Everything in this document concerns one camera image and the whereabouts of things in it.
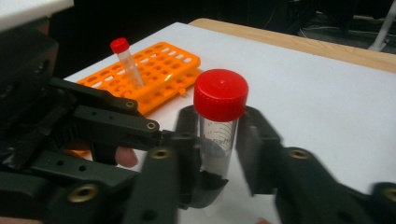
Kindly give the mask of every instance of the test tube with red cap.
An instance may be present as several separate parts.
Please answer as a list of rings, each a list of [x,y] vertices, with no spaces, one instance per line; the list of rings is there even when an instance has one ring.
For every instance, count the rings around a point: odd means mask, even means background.
[[[137,70],[134,60],[129,51],[129,43],[126,38],[121,37],[113,40],[110,47],[115,54],[119,57],[120,63],[124,68],[125,74],[131,79],[135,89],[140,89],[145,86],[142,77]]]
[[[208,70],[196,79],[193,104],[199,114],[203,170],[226,177],[247,98],[247,82],[233,71]]]

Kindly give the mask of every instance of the dark floor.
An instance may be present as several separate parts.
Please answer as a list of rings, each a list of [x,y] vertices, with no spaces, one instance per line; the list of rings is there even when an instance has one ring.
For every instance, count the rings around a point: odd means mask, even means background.
[[[375,2],[375,11],[367,2]],[[125,36],[130,44],[176,21],[188,23],[199,18],[247,25],[285,34],[368,49],[374,42],[390,0],[331,0],[327,2],[345,20],[351,12],[369,14],[347,23],[348,32],[327,15],[311,7],[313,0],[75,0],[75,6],[52,15],[49,36],[59,43],[55,77],[67,77],[96,63],[112,51],[109,43]],[[335,4],[364,3],[357,9]],[[378,2],[387,5],[378,7]],[[396,53],[395,29],[389,32],[385,52]]]

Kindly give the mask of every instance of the wooden surface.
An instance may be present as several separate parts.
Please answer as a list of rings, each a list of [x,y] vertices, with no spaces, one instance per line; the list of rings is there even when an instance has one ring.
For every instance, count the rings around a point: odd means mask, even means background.
[[[189,25],[396,73],[396,55],[393,54],[357,49],[294,35],[284,35],[224,21],[198,19],[190,22]]]

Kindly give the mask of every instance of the test tube rack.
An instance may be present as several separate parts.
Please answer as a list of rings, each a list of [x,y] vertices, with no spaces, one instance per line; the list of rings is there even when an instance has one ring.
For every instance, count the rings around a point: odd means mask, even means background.
[[[143,49],[132,57],[145,83],[143,88],[134,89],[120,62],[83,78],[78,84],[136,100],[138,111],[147,115],[178,94],[184,96],[201,74],[199,57],[165,42]]]

